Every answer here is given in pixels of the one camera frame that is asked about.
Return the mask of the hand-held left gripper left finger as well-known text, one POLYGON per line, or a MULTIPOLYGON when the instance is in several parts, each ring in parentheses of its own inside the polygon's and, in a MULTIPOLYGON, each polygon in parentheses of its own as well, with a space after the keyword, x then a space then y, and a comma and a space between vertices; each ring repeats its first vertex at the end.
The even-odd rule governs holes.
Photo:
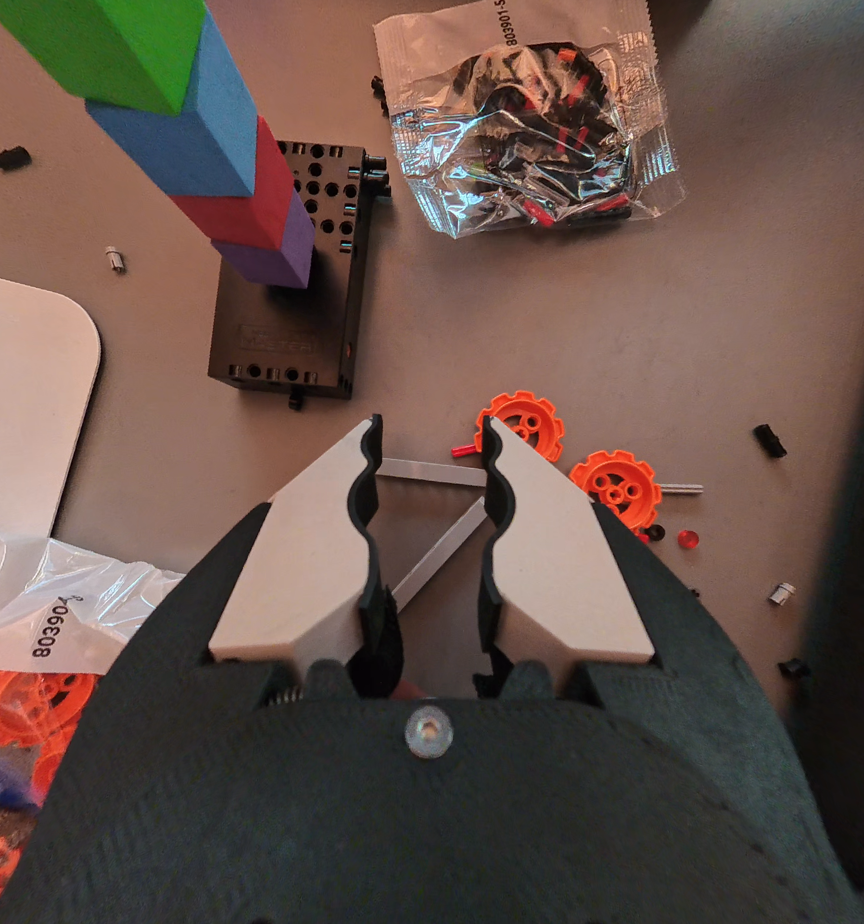
POLYGON ((295 677, 341 663, 363 697, 389 697, 403 674, 397 605, 368 526, 379 509, 383 422, 359 422, 270 499, 218 620, 216 661, 280 662, 295 677))

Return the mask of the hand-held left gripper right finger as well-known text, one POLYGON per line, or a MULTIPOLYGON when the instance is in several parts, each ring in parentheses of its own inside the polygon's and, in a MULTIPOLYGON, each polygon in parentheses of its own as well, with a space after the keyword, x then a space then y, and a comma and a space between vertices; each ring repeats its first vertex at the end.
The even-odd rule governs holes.
POLYGON ((484 513, 494 526, 477 603, 496 697, 515 665, 539 662, 560 694, 581 663, 650 664, 655 648, 594 503, 508 425, 484 418, 484 513))

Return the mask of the orange plastic gear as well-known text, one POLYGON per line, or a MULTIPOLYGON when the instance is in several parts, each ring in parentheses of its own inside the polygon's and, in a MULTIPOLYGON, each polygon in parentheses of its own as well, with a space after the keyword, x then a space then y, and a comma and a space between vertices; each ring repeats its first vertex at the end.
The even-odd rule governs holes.
POLYGON ((657 520, 662 491, 655 471, 628 451, 597 451, 575 465, 569 478, 594 502, 607 506, 635 534, 657 520))
POLYGON ((548 462, 555 463, 563 451, 565 425, 554 404, 534 393, 518 390, 514 394, 501 394, 491 399, 478 414, 473 452, 480 453, 483 445, 483 422, 497 418, 519 435, 548 462))

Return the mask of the black perforated plastic box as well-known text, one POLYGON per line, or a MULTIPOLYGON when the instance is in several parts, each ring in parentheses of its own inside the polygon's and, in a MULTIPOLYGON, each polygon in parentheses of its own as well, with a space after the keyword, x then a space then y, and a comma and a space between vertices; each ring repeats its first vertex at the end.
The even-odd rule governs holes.
POLYGON ((315 226, 308 287, 245 280, 221 261, 208 376, 235 388, 350 400, 377 198, 392 196, 387 159, 364 148, 278 141, 315 226))

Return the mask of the purple foam block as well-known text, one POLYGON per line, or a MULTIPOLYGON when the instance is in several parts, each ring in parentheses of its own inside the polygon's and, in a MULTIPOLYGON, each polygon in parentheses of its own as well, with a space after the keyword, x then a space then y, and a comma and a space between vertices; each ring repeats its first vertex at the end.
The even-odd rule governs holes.
POLYGON ((211 246, 249 283, 307 288, 315 248, 315 226, 297 191, 292 192, 277 248, 257 248, 211 240, 211 246))

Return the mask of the red foam block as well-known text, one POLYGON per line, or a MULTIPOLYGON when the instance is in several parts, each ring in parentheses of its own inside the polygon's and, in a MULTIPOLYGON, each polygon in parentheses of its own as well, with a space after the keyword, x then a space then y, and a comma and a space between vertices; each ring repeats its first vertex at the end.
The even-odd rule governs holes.
POLYGON ((278 249, 295 194, 292 172, 267 122, 259 116, 252 196, 173 195, 170 200, 211 241, 278 249))

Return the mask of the shiny bag of black parts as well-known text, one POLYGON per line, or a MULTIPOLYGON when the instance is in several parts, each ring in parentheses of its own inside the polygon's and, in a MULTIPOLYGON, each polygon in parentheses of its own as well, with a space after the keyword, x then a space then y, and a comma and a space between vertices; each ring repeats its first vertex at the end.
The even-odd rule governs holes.
POLYGON ((373 29, 394 153, 433 230, 572 229, 684 200, 647 2, 474 2, 373 29))

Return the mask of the blue foam block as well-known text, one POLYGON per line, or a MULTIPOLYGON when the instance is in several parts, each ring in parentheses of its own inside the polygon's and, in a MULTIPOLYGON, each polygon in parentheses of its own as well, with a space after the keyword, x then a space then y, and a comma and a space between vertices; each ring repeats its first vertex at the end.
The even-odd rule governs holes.
POLYGON ((166 195, 253 195, 257 113, 209 11, 179 115, 92 100, 85 109, 166 195))

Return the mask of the green foam block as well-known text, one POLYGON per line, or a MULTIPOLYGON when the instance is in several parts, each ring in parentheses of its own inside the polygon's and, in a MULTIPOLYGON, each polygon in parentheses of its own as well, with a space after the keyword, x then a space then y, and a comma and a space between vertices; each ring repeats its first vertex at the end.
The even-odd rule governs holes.
POLYGON ((0 1, 0 24, 70 95, 180 114, 201 1, 0 1))

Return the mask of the grey desk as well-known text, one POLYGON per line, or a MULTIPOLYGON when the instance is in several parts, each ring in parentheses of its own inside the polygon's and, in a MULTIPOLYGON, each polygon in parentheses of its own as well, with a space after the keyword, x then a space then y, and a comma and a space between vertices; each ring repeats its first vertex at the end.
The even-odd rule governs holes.
POLYGON ((0 171, 0 278, 68 296, 103 346, 54 535, 186 572, 372 413, 389 456, 449 463, 490 399, 525 389, 565 423, 563 472, 622 448, 703 485, 664 500, 650 551, 785 711, 776 665, 800 651, 864 397, 864 2, 652 2, 685 199, 611 229, 461 240, 426 224, 370 89, 373 25, 453 5, 208 3, 276 136, 391 169, 354 396, 302 412, 207 377, 218 255, 0 25, 0 151, 33 158, 0 171), (781 582, 797 592, 776 607, 781 582))

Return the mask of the long grey beam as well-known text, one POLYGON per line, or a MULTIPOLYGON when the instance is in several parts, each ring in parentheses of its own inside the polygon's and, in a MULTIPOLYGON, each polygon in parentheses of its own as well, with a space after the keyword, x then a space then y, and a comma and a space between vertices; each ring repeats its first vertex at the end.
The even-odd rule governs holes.
POLYGON ((392 591, 399 612, 410 604, 485 520, 484 498, 480 497, 433 544, 392 591))
POLYGON ((473 488, 484 488, 487 481, 487 473, 482 468, 466 468, 392 457, 383 460, 377 475, 383 478, 421 480, 473 488))

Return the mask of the crinkled bag of orange gears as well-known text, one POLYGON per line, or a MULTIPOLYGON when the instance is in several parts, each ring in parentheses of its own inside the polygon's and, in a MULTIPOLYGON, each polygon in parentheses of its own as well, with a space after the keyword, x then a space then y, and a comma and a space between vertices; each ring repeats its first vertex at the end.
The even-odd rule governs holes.
POLYGON ((182 579, 0 535, 0 808, 43 804, 100 678, 182 579))

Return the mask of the dark perforated panel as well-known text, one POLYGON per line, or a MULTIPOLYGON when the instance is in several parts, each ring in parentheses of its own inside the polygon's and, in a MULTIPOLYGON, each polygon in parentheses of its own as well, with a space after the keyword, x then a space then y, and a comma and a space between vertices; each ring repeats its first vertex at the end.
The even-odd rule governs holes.
POLYGON ((828 837, 864 890, 864 398, 804 643, 792 737, 828 837))

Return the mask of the white rounded stand base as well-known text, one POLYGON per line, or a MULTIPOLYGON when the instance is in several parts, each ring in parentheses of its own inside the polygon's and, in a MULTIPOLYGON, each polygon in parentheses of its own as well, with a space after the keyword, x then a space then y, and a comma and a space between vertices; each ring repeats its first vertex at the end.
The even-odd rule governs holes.
POLYGON ((0 279, 0 533, 51 536, 101 359, 79 304, 0 279))

